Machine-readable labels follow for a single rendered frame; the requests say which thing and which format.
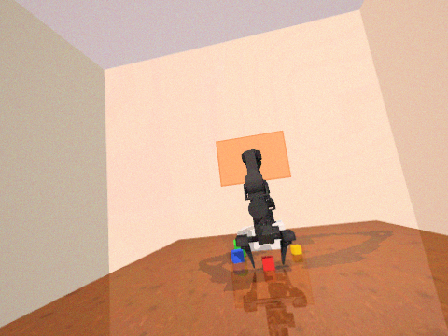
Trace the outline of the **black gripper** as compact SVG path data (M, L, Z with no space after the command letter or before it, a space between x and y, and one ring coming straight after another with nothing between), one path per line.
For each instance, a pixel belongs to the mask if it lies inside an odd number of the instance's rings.
M267 221L269 221L269 220L271 220L270 215L265 216L263 218L253 218L255 236L247 237L247 234L242 234L242 235L237 235L235 238L236 246L237 247L240 246L241 249L245 250L245 252L249 256L250 261L254 268L255 268L255 263L253 260L253 256L252 256L252 252L251 252L249 243L258 242L258 238L256 237L256 222L260 222L260 225L265 225L265 224L267 224ZM274 240L276 240L276 239L281 239L280 240L281 260L282 260L282 265L284 266L287 247L289 244L292 244L291 241L296 240L295 233L294 233L294 231L292 231L290 229L280 230L280 238L274 238Z

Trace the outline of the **yellow block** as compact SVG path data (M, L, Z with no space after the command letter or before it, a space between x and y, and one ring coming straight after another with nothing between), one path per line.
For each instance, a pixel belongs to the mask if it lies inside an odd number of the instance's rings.
M301 246L300 245L291 245L290 246L292 254L301 254Z

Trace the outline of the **red block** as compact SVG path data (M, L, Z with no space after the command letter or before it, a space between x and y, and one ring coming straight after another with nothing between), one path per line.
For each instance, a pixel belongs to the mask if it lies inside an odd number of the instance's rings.
M274 263L273 263L273 256L262 256L262 266L263 266L263 271L274 271Z

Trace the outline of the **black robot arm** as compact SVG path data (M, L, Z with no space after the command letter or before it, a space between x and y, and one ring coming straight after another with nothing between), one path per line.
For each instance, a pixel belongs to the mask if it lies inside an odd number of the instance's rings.
M263 180L260 173L262 160L260 150L246 150L241 156L247 170L244 193L245 200L250 200L248 212L253 218L263 218L268 215L271 218L265 225L260 225L260 222L256 222L256 237L260 245L273 244L274 238L280 238L280 230L278 225L272 225L276 222L273 218L273 210L276 208L274 200L270 197L268 182L265 179Z

